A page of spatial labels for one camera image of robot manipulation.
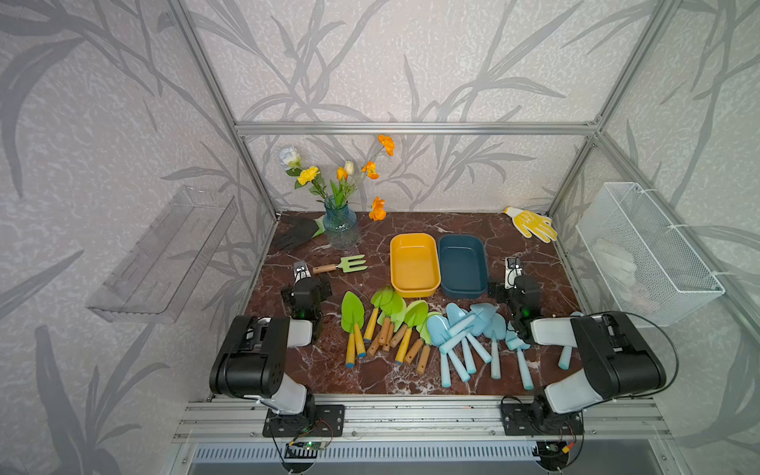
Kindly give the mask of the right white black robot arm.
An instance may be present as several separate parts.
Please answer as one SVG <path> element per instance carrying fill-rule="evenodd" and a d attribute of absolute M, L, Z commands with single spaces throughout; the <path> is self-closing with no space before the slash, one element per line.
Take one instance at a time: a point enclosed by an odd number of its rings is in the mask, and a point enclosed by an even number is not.
<path fill-rule="evenodd" d="M 576 415 L 619 397 L 648 397 L 673 384 L 663 363 L 632 319 L 637 314 L 605 311 L 548 318 L 542 316 L 542 287 L 524 274 L 520 259 L 506 259 L 505 282 L 491 283 L 489 295 L 512 313 L 508 330 L 521 346 L 560 346 L 577 350 L 582 369 L 545 386 L 530 405 L 536 422 Z"/>

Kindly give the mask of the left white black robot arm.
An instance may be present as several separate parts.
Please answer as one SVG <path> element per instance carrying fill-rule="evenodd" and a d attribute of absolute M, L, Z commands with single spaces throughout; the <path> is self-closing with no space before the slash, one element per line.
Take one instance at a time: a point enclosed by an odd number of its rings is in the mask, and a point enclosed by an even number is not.
<path fill-rule="evenodd" d="M 287 350 L 314 344 L 323 329 L 322 304 L 332 296 L 328 281 L 304 261 L 294 264 L 295 282 L 281 291 L 289 317 L 237 316 L 209 375 L 215 395 L 253 400 L 275 416 L 312 421 L 314 395 L 286 374 Z"/>

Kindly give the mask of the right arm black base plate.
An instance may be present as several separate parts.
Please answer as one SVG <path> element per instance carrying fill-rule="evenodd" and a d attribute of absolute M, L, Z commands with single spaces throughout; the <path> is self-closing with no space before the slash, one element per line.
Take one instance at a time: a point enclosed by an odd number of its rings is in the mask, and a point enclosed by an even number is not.
<path fill-rule="evenodd" d="M 542 396 L 530 403 L 514 396 L 504 396 L 499 409 L 505 435 L 558 439 L 577 439 L 585 435 L 581 413 L 556 414 Z"/>

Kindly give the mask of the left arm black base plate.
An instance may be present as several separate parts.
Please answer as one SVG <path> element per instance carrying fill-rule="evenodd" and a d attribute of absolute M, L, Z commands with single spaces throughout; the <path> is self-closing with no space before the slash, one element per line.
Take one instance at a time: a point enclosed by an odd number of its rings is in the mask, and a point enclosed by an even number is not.
<path fill-rule="evenodd" d="M 346 421 L 345 405 L 312 405 L 297 415 L 267 411 L 264 437 L 341 437 Z"/>

